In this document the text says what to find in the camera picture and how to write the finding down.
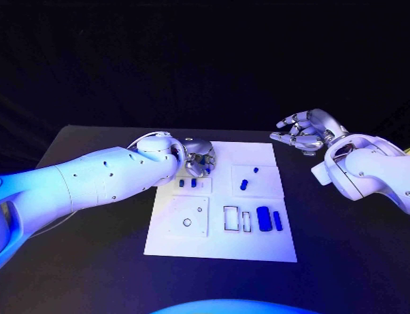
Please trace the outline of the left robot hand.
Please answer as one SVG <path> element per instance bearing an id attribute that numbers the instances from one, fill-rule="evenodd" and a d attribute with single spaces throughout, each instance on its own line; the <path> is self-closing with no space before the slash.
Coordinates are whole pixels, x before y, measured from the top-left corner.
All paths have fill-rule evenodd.
<path id="1" fill-rule="evenodd" d="M 210 141 L 197 138 L 181 139 L 184 147 L 184 169 L 192 177 L 205 177 L 216 168 L 217 158 Z"/>

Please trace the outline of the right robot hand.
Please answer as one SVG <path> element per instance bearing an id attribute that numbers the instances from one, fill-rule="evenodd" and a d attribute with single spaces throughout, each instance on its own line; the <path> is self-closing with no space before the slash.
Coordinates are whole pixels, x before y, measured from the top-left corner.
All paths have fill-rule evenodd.
<path id="1" fill-rule="evenodd" d="M 323 147 L 331 147 L 348 135 L 348 131 L 335 118 L 321 109 L 302 111 L 285 117 L 277 123 L 286 132 L 272 132 L 269 138 L 298 149 L 305 156 L 315 156 Z"/>

